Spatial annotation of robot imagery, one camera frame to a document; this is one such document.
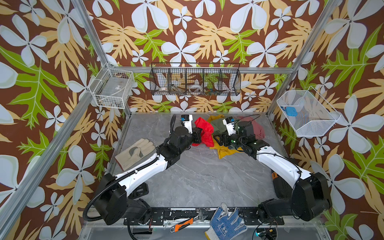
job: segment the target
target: white mesh basket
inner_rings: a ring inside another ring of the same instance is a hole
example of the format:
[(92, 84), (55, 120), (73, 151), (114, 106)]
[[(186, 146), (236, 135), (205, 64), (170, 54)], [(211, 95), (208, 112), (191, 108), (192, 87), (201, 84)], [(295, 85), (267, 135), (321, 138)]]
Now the white mesh basket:
[(92, 91), (97, 106), (124, 109), (134, 83), (133, 72), (119, 69), (106, 69), (96, 76), (99, 83)]
[[(314, 89), (290, 90), (277, 100), (280, 108), (295, 108), (297, 116), (289, 116), (284, 110), (281, 109), (281, 111), (298, 137), (324, 136), (341, 117), (341, 114), (323, 96), (317, 93), (322, 98), (323, 103), (320, 103), (310, 90)], [(333, 111), (330, 113), (324, 106)]]

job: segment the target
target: wall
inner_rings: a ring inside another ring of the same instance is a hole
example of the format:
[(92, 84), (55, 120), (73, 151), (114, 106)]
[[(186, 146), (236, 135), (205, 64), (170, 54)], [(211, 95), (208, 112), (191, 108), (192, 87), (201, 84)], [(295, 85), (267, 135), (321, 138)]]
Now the wall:
[[(1, 210), (100, 64), (69, 1), (1, 0), (0, 14)], [(77, 239), (82, 209), (108, 167), (123, 123), (121, 111), (90, 105), (7, 239)]]
[(317, 88), (343, 115), (337, 124), (324, 137), (297, 138), (281, 111), (274, 115), (287, 152), (329, 180), (333, 208), (324, 215), (337, 240), (384, 235), (383, 6), (343, 1), (291, 83)]
[[(324, 7), (318, 0), (84, 3), (110, 63), (122, 66), (151, 62), (291, 66)], [(266, 111), (285, 76), (247, 74), (239, 96), (187, 98), (152, 96), (148, 77), (135, 78), (137, 87), (129, 99), (132, 111)]]

